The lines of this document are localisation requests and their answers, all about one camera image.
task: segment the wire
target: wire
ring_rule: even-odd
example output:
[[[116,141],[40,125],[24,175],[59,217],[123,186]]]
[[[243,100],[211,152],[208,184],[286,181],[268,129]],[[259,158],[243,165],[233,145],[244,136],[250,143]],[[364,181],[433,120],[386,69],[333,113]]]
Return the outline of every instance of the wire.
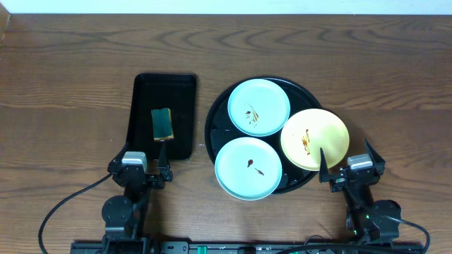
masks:
[[[306,244],[308,244],[308,242],[312,239],[312,238],[314,238],[314,237],[319,237],[319,238],[322,238],[323,239],[323,241],[326,243],[326,239],[323,237],[323,236],[319,236],[319,235],[312,235],[312,236],[310,236],[305,242],[304,242],[304,244],[303,245],[306,245]]]
[[[309,246],[298,246],[298,247],[290,248],[287,250],[282,250],[276,254],[290,254],[290,253],[295,253],[297,251],[322,250],[322,249],[325,249],[325,250],[356,250],[356,251],[363,251],[366,253],[380,253],[380,254],[411,253],[411,252],[393,250],[393,249],[384,248],[384,247],[349,245],[349,244],[339,244],[339,243],[326,243],[326,244],[313,244],[313,245],[309,245]]]
[[[359,203],[358,199],[356,198],[355,194],[352,191],[348,190],[348,194],[353,199],[353,201],[355,201],[356,203]],[[367,206],[366,204],[364,204],[363,202],[361,202],[361,205],[362,205],[362,207],[365,208],[365,210],[371,210],[371,208],[369,206]],[[429,249],[429,247],[430,247],[430,233],[424,227],[422,227],[422,226],[420,226],[420,225],[418,225],[416,223],[406,221],[404,219],[397,219],[397,218],[394,218],[394,217],[391,217],[391,216],[388,216],[388,215],[385,215],[385,214],[379,214],[378,212],[375,212],[374,210],[372,210],[371,213],[375,214],[377,216],[380,216],[380,217],[383,217],[383,218],[387,218],[387,219],[390,219],[392,221],[395,221],[395,222],[398,222],[398,223],[402,223],[402,224],[405,224],[405,225],[408,225],[408,226],[415,227],[416,229],[419,229],[420,231],[422,231],[422,233],[425,234],[425,237],[426,237],[425,246],[422,249],[421,254],[425,254],[427,252],[427,250]]]
[[[84,188],[84,189],[82,189],[82,190],[79,190],[79,191],[77,191],[77,192],[74,193],[74,194],[71,194],[69,197],[64,198],[64,199],[63,199],[62,201],[60,201],[57,205],[55,205],[55,207],[54,207],[52,210],[50,210],[50,212],[47,214],[47,216],[45,217],[44,221],[42,222],[41,227],[40,227],[40,232],[39,232],[38,235],[37,235],[37,241],[38,241],[39,244],[40,244],[40,248],[41,248],[41,251],[42,251],[43,254],[48,254],[48,252],[47,252],[47,250],[46,250],[45,247],[44,247],[44,243],[42,242],[42,233],[44,232],[45,224],[46,224],[47,221],[50,219],[50,217],[52,216],[52,214],[54,214],[54,212],[55,212],[58,208],[60,208],[65,202],[67,202],[67,201],[70,200],[71,198],[74,198],[74,197],[76,197],[77,195],[80,195],[81,193],[84,193],[85,191],[88,191],[88,190],[90,190],[90,189],[92,189],[92,188],[98,186],[98,185],[101,184],[103,181],[107,180],[110,176],[112,176],[111,173],[108,174],[108,175],[106,175],[103,179],[100,179],[99,181],[97,181],[97,182],[91,184],[90,186],[88,186],[88,187],[86,187],[86,188]]]

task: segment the round black tray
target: round black tray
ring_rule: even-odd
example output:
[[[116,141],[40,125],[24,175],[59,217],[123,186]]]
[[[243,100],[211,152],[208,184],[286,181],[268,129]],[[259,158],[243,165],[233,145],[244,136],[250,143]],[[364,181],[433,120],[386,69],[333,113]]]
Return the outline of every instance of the round black tray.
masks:
[[[290,116],[304,109],[321,109],[321,105],[317,101],[317,99],[301,85],[283,78],[257,78],[263,78],[272,81],[284,90],[290,101]],[[250,135],[239,131],[239,129],[237,129],[231,122],[229,114],[227,113],[227,101],[229,99],[229,96],[236,88],[236,86],[246,80],[240,81],[232,87],[227,88],[226,91],[224,91],[213,103],[212,107],[210,108],[209,114],[207,115],[204,136],[206,139],[207,152],[213,163],[215,163],[215,158],[217,157],[220,149],[224,145],[226,145],[226,143],[236,138],[251,137]],[[296,190],[309,182],[315,175],[317,175],[317,171],[300,169],[286,158],[283,149],[281,148],[280,134],[281,131],[278,131],[277,133],[266,137],[254,137],[263,140],[271,145],[281,159],[282,178],[280,185],[276,188],[275,191],[273,191],[273,194],[287,193],[289,191]]]

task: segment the green connector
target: green connector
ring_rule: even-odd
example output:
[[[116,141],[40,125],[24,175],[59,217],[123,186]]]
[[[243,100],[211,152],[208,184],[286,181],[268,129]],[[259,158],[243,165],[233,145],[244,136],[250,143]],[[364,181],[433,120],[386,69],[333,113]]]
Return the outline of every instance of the green connector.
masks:
[[[207,246],[198,246],[198,254],[207,254]]]

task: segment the light blue plate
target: light blue plate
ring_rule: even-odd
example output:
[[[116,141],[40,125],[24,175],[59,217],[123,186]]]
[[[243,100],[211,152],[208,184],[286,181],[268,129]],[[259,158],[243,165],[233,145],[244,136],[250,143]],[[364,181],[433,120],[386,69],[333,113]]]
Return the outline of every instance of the light blue plate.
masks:
[[[230,195],[242,200],[258,200],[270,195],[278,187],[282,174],[283,166],[276,151],[257,138],[229,141],[215,160],[218,183]]]
[[[232,91],[227,113],[241,132],[264,137],[284,126],[289,119],[290,103],[279,85],[269,80],[252,79]]]

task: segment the white wall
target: white wall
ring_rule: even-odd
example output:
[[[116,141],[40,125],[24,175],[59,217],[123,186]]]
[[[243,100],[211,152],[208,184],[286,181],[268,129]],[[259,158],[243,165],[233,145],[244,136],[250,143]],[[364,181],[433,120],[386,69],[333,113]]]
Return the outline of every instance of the white wall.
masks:
[[[10,13],[452,14],[452,0],[0,0]]]

